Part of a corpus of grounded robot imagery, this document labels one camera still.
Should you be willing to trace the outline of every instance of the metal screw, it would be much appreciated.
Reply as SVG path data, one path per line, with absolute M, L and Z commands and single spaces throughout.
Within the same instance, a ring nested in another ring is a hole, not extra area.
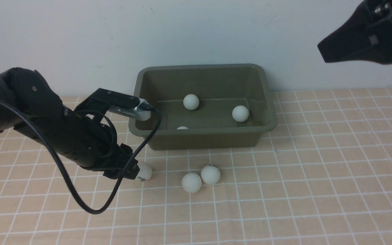
M 386 3 L 386 4 L 384 4 L 383 7 L 381 5 L 377 6 L 375 8 L 374 12 L 378 16 L 383 16 L 384 14 L 389 13 L 390 10 L 391 10 L 391 4 L 390 3 Z
M 382 15 L 382 8 L 381 8 L 381 6 L 377 6 L 376 8 L 375 8 L 375 15 Z
M 389 12 L 391 10 L 391 4 L 390 3 L 386 3 L 384 5 L 384 9 L 385 9 L 385 11 Z

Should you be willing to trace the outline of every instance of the beige grid mat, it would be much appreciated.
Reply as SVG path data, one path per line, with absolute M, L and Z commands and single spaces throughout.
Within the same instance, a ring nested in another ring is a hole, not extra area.
M 81 98 L 66 98 L 74 108 Z M 392 245 L 392 88 L 274 93 L 279 124 L 245 149 L 155 152 L 146 183 L 125 180 L 104 214 L 73 201 L 48 152 L 0 134 L 0 244 Z M 141 139 L 112 115 L 118 141 Z M 114 181 L 65 165 L 99 208 Z M 221 168 L 196 194 L 182 176 Z

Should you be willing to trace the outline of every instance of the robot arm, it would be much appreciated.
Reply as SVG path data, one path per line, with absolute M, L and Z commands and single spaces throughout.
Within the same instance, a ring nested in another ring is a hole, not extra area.
M 392 64 L 392 0 L 364 0 L 318 49 L 327 63 L 363 60 Z
M 112 124 L 102 124 L 101 120 L 107 111 L 147 120 L 150 106 L 145 100 L 100 88 L 72 111 L 63 105 L 39 72 L 23 68 L 11 68 L 0 74 L 0 100 L 27 116 L 56 152 L 83 169 L 103 171 L 104 176 L 117 179 L 129 164 L 124 178 L 136 178 L 140 170 L 137 160 L 128 162 L 132 148 L 118 145 Z M 43 144 L 31 127 L 0 105 L 0 132 L 11 127 Z

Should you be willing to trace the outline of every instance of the plastic tub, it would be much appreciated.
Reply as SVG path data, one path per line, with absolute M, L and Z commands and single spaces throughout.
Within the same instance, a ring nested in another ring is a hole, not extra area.
M 188 94 L 199 97 L 194 111 L 182 103 Z M 277 125 L 264 70 L 254 64 L 145 68 L 138 74 L 134 96 L 163 114 L 148 143 L 153 150 L 251 147 Z M 232 118 L 237 105 L 249 109 L 247 121 Z M 156 119 L 154 113 L 148 121 L 130 119 L 129 131 L 146 138 Z M 182 126 L 188 130 L 177 130 Z

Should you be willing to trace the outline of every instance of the ping pong ball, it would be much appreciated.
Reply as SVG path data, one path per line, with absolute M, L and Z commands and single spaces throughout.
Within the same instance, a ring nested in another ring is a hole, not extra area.
M 249 110 L 246 107 L 239 105 L 232 110 L 232 118 L 234 118 L 235 121 L 242 123 L 249 118 Z
M 206 184 L 216 184 L 221 179 L 221 171 L 214 165 L 204 166 L 200 172 L 202 180 Z
M 184 97 L 184 107 L 187 110 L 195 110 L 199 106 L 199 98 L 195 95 L 189 94 Z
M 181 181 L 182 189 L 188 193 L 196 193 L 202 186 L 202 180 L 195 173 L 184 175 Z
M 137 166 L 140 168 L 140 171 L 137 174 L 136 179 L 145 182 L 149 180 L 152 176 L 152 168 L 145 162 L 138 162 Z

